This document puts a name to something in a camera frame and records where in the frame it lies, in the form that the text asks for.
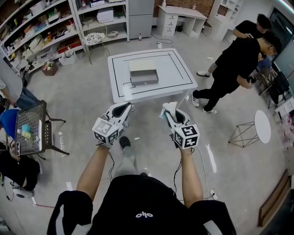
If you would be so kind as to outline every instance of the sneaker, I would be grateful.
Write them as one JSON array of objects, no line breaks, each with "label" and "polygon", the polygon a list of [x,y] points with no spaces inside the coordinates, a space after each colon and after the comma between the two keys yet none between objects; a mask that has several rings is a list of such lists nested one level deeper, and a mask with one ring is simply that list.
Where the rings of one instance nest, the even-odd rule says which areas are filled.
[{"label": "sneaker", "polygon": [[196,108],[198,108],[198,107],[200,106],[200,104],[199,104],[199,99],[197,99],[197,98],[195,98],[195,97],[193,96],[193,92],[194,92],[194,91],[191,92],[192,104],[193,104]]},{"label": "sneaker", "polygon": [[124,149],[126,146],[130,147],[130,140],[128,137],[123,136],[119,139],[119,145]]},{"label": "sneaker", "polygon": [[203,111],[204,113],[210,113],[211,115],[216,115],[216,114],[217,114],[217,111],[216,111],[215,109],[212,109],[212,110],[210,110],[210,111],[205,111],[204,108],[203,108],[202,111]]},{"label": "sneaker", "polygon": [[42,165],[41,165],[41,161],[40,161],[40,159],[36,159],[36,162],[39,164],[39,167],[40,167],[40,172],[39,172],[39,174],[43,174],[43,168],[42,168]]},{"label": "sneaker", "polygon": [[198,71],[197,75],[201,77],[210,77],[211,73],[209,73],[208,71]]}]

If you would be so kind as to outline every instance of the gray floor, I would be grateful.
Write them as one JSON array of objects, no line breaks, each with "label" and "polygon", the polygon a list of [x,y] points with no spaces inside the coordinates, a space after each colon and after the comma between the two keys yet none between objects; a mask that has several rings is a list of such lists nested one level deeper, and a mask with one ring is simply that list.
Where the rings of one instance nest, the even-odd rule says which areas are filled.
[{"label": "gray floor", "polygon": [[[209,88],[213,78],[196,75],[197,70],[208,69],[207,57],[217,58],[229,45],[217,43],[201,35],[199,39],[177,34],[172,38],[172,45],[190,68],[199,88]],[[108,44],[112,55],[156,49],[154,38],[125,41]],[[64,118],[67,122],[54,123],[55,142],[64,141],[64,148],[70,156],[63,156],[48,150],[43,154],[44,174],[35,189],[37,204],[54,206],[58,195],[67,189],[66,182],[71,182],[75,189],[79,176],[87,165],[96,146],[91,128],[108,107],[113,104],[112,92],[107,69],[107,57],[102,47],[93,50],[91,65],[88,55],[78,54],[78,61],[68,67],[59,67],[54,77],[46,77],[37,71],[28,85],[39,99],[48,103],[49,114],[54,118]],[[129,116],[130,127],[125,128],[125,135],[131,140],[140,171],[148,171],[153,177],[167,186],[173,186],[173,175],[179,164],[180,154],[170,140],[170,130],[165,120],[158,116],[162,104],[171,102],[171,97],[136,103],[136,111]],[[238,234],[257,233],[258,209],[269,196],[281,177],[285,166],[282,143],[277,127],[272,119],[272,110],[267,110],[265,101],[257,95],[256,89],[238,88],[233,94],[225,96],[216,106],[217,116],[208,115],[185,101],[181,109],[189,113],[198,125],[201,136],[199,148],[203,155],[207,181],[219,200],[228,207]],[[271,122],[271,141],[268,144],[257,142],[245,149],[229,145],[237,124],[253,121],[254,113],[263,110]],[[208,154],[207,146],[213,153],[216,172]],[[121,159],[121,150],[116,142],[111,153],[116,163]],[[196,150],[194,161],[206,192],[204,169],[199,152]],[[97,211],[109,186],[108,171],[112,165],[107,159],[101,184],[94,201]],[[177,175],[177,196],[182,199],[181,172]],[[12,190],[7,186],[8,195]],[[32,200],[14,198],[9,202],[0,188],[0,215],[2,215],[17,235],[45,234],[52,213],[51,208],[34,207]]]}]

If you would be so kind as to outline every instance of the white table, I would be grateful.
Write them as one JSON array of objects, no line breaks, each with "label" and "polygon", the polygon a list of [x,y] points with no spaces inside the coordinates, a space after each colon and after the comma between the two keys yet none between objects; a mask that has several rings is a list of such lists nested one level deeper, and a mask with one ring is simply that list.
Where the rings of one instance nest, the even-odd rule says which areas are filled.
[{"label": "white table", "polygon": [[[159,82],[132,86],[129,61],[152,60]],[[176,49],[136,51],[108,57],[108,69],[115,103],[132,103],[195,90],[198,85]]]},{"label": "white table", "polygon": [[[245,129],[244,131],[241,131],[241,128],[240,128],[241,126],[249,126],[249,127],[247,129]],[[255,126],[256,135],[253,138],[244,140],[242,134],[245,133],[247,130],[249,130],[253,126]],[[233,138],[233,136],[235,135],[235,132],[237,130],[240,134]],[[232,143],[232,144],[235,144],[235,145],[238,145],[238,146],[245,148],[245,147],[247,147],[247,146],[249,146],[259,140],[262,143],[267,144],[270,141],[270,139],[271,139],[270,121],[268,120],[266,114],[263,111],[258,110],[255,113],[253,122],[244,123],[244,124],[238,125],[236,127],[231,139],[229,140],[229,143]]]},{"label": "white table", "polygon": [[157,33],[161,36],[174,36],[178,16],[185,18],[183,32],[188,36],[199,37],[207,17],[197,10],[183,7],[158,6]]}]

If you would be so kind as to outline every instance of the small drawer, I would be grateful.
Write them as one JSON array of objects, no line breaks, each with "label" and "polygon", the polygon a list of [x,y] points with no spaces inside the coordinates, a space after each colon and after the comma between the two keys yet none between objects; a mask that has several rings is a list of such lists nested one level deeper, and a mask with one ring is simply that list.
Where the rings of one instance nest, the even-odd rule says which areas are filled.
[{"label": "small drawer", "polygon": [[175,34],[175,28],[164,28],[163,36],[173,37]]},{"label": "small drawer", "polygon": [[166,15],[164,20],[165,28],[175,28],[178,21],[178,16]]}]

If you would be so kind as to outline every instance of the white round tabletop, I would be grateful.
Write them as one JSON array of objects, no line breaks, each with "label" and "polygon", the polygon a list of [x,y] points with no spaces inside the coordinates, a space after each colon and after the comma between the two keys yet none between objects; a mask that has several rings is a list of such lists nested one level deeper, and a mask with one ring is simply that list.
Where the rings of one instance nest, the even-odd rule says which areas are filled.
[{"label": "white round tabletop", "polygon": [[262,143],[267,144],[271,139],[271,125],[266,114],[261,110],[254,117],[256,133]]}]

